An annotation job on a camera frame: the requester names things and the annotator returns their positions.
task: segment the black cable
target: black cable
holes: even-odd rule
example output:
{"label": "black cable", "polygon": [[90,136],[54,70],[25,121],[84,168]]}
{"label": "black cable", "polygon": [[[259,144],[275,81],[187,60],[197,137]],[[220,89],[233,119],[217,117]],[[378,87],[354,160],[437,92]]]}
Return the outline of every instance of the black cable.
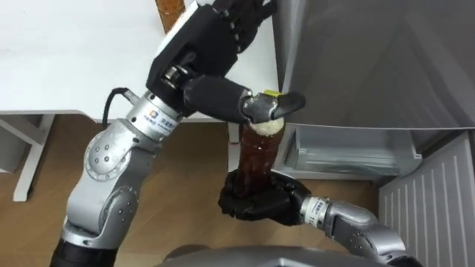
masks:
{"label": "black cable", "polygon": [[112,89],[111,93],[109,94],[107,101],[105,101],[105,106],[104,106],[104,114],[102,115],[102,126],[104,129],[107,128],[108,126],[108,117],[109,117],[109,108],[111,108],[111,103],[112,99],[114,99],[114,96],[121,94],[124,95],[125,92],[128,91],[128,88],[115,88]]}

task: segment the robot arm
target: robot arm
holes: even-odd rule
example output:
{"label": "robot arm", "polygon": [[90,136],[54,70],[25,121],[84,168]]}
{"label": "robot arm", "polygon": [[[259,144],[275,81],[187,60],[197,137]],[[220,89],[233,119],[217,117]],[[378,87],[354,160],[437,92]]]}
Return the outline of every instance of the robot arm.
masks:
{"label": "robot arm", "polygon": [[246,200],[232,197],[236,171],[229,173],[219,206],[239,220],[272,219],[283,225],[309,224],[340,243],[351,254],[398,267],[422,267],[407,252],[398,233],[378,222],[365,208],[312,197],[299,181],[272,173],[272,188]]}
{"label": "robot arm", "polygon": [[160,45],[142,98],[125,88],[113,91],[106,107],[121,93],[133,108],[91,140],[51,267],[114,265],[143,180],[184,116],[199,111],[227,122],[266,122],[303,107],[300,95],[253,96],[224,78],[275,10],[275,0],[195,2]]}

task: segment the table leg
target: table leg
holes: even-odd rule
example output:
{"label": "table leg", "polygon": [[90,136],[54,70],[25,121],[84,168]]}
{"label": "table leg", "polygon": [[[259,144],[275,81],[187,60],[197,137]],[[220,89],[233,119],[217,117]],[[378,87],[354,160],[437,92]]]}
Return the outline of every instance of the table leg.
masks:
{"label": "table leg", "polygon": [[235,123],[228,123],[228,171],[233,171],[238,168],[240,145],[239,145],[239,125]]}
{"label": "table leg", "polygon": [[28,191],[35,176],[41,159],[46,139],[53,124],[54,115],[44,115],[39,127],[30,124],[23,116],[0,116],[0,126],[12,134],[31,144],[30,152],[24,163],[19,181],[13,193],[13,201],[24,202],[28,198]]}

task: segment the white table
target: white table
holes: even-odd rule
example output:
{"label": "white table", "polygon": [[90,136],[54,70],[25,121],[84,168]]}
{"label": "white table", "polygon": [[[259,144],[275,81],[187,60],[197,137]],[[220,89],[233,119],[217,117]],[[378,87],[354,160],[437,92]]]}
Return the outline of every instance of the white table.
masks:
{"label": "white table", "polygon": [[[14,199],[27,199],[52,114],[83,113],[99,121],[112,88],[142,95],[163,37],[153,0],[0,1],[0,126],[36,151],[30,152]],[[272,20],[262,24],[227,77],[255,93],[278,89]],[[117,97],[109,118],[124,117],[130,108]],[[39,131],[20,116],[5,116],[32,113],[51,114]],[[215,122],[201,113],[186,121]],[[230,130],[230,141],[238,142],[237,127]]]}

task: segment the yellow label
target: yellow label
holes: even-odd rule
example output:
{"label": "yellow label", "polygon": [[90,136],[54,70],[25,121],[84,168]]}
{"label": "yellow label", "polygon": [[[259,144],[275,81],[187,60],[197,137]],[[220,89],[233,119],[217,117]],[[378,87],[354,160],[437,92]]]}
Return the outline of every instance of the yellow label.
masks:
{"label": "yellow label", "polygon": [[274,96],[274,97],[283,95],[283,93],[279,93],[279,92],[274,91],[274,90],[265,90],[264,93],[265,93],[266,95],[270,95],[270,96]]}

